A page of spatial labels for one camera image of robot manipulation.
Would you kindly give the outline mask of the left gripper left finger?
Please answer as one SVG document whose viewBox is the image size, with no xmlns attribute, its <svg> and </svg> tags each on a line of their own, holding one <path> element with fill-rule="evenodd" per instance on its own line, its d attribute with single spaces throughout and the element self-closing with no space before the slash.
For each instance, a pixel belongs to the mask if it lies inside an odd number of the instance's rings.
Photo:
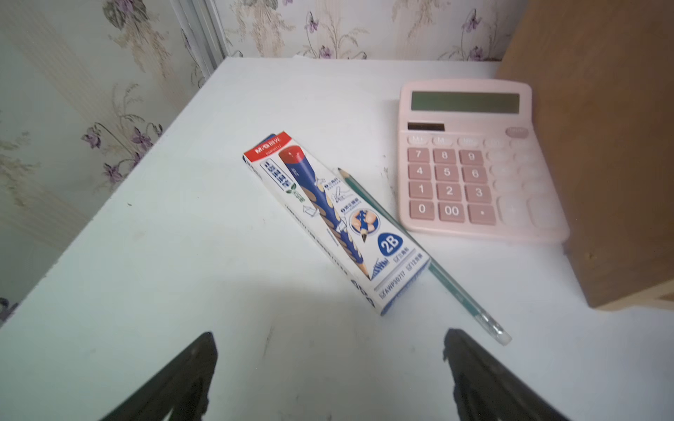
<svg viewBox="0 0 674 421">
<path fill-rule="evenodd" d="M 201 420 L 218 360 L 211 332 L 180 352 L 105 420 Z"/>
</svg>

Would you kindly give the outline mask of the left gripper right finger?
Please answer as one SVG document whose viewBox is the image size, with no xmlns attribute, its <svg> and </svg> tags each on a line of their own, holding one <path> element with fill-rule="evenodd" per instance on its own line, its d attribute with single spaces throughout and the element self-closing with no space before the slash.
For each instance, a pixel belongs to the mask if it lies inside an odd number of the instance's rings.
<svg viewBox="0 0 674 421">
<path fill-rule="evenodd" d="M 463 330 L 447 332 L 443 360 L 452 371 L 462 421 L 566 419 Z"/>
</svg>

